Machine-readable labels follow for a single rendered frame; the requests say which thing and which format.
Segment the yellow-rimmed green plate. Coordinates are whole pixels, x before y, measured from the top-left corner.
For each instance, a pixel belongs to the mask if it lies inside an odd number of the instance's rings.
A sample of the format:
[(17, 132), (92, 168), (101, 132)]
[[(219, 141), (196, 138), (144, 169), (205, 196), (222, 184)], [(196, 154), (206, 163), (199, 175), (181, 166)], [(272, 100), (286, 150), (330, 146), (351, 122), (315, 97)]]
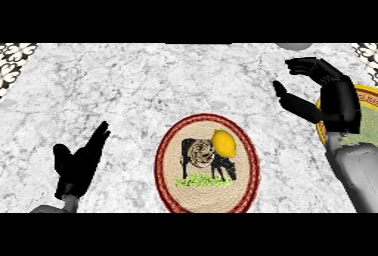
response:
[(340, 136), (340, 144), (370, 143), (378, 147), (378, 88), (355, 84), (360, 101), (360, 133)]

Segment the grey round object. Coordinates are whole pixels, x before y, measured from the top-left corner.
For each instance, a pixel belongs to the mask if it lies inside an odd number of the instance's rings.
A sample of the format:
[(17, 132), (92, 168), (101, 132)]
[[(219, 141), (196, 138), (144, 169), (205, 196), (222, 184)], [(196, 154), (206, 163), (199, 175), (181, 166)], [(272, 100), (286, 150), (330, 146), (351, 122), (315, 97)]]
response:
[(277, 47), (289, 51), (302, 51), (305, 50), (312, 43), (275, 43)]

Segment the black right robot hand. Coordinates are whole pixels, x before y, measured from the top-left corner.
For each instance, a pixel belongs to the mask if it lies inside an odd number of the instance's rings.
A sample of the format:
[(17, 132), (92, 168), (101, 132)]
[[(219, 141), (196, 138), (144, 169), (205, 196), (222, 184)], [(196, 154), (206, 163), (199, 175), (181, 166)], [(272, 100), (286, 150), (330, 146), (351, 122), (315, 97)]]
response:
[(361, 111), (349, 77), (315, 57), (292, 58), (284, 64), (292, 75), (305, 75), (320, 85), (320, 107), (290, 94), (274, 81), (281, 108), (312, 124), (323, 122), (327, 132), (358, 134)]

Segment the oval red-rimmed woven placemat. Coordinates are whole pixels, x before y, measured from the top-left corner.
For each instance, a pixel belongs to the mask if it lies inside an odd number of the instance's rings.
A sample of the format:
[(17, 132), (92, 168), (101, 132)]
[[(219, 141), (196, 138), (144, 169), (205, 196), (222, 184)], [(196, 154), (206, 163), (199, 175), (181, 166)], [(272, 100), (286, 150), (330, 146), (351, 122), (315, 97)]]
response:
[[(213, 149), (218, 131), (234, 141), (233, 157)], [(154, 183), (171, 212), (247, 211), (259, 184), (259, 161), (249, 137), (231, 120), (202, 113), (172, 125), (156, 151)]]

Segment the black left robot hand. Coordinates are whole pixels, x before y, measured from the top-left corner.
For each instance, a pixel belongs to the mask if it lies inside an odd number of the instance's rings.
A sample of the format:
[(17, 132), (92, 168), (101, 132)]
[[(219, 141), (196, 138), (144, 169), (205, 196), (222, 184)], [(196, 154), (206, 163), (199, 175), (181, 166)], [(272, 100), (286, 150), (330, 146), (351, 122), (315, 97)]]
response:
[(100, 162), (101, 150), (110, 131), (109, 124), (103, 121), (95, 128), (88, 142), (70, 153), (63, 144), (52, 146), (54, 170), (58, 174), (54, 197), (61, 200), (66, 195), (79, 198), (88, 189), (97, 164)]

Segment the yellow cupcake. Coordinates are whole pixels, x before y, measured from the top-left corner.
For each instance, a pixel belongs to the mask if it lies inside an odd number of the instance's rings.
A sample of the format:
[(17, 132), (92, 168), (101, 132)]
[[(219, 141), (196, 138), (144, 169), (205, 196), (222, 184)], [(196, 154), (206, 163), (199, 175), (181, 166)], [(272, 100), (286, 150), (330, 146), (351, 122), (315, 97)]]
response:
[(215, 130), (212, 134), (212, 146), (216, 154), (224, 158), (236, 156), (236, 142), (230, 133), (224, 130)]

